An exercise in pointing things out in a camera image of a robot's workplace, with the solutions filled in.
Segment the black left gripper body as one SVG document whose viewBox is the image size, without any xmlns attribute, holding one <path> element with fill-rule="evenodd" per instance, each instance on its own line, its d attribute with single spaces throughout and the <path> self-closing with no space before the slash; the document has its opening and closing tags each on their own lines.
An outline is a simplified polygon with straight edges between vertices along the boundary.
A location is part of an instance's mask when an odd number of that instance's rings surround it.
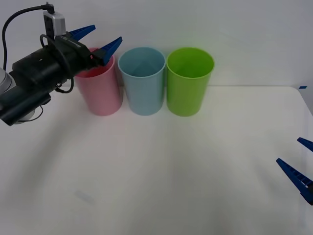
<svg viewBox="0 0 313 235">
<path fill-rule="evenodd" d="M 98 66 L 98 57 L 73 35 L 55 37 L 52 58 L 53 76 L 75 76 Z"/>
</svg>

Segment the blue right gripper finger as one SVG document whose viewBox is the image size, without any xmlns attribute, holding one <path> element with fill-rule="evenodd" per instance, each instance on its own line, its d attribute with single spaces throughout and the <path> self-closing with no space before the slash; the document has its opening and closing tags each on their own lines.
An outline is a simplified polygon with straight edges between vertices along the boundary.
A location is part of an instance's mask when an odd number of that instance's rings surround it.
<svg viewBox="0 0 313 235">
<path fill-rule="evenodd" d="M 298 138 L 297 141 L 313 152 L 313 142 L 304 138 Z"/>
<path fill-rule="evenodd" d="M 276 160 L 286 176 L 299 190 L 301 196 L 310 204 L 313 204 L 313 181 L 278 158 Z"/>
</svg>

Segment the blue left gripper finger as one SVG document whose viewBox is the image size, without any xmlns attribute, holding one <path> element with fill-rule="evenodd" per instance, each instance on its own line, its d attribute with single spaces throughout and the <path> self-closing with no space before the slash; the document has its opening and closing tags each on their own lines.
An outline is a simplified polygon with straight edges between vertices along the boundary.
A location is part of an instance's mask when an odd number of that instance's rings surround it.
<svg viewBox="0 0 313 235">
<path fill-rule="evenodd" d="M 92 31 L 96 30 L 95 25 L 85 26 L 70 32 L 67 32 L 67 40 L 68 41 L 80 41 L 82 38 L 87 36 Z"/>
<path fill-rule="evenodd" d="M 122 37 L 91 52 L 92 60 L 97 66 L 105 66 L 122 43 Z"/>
</svg>

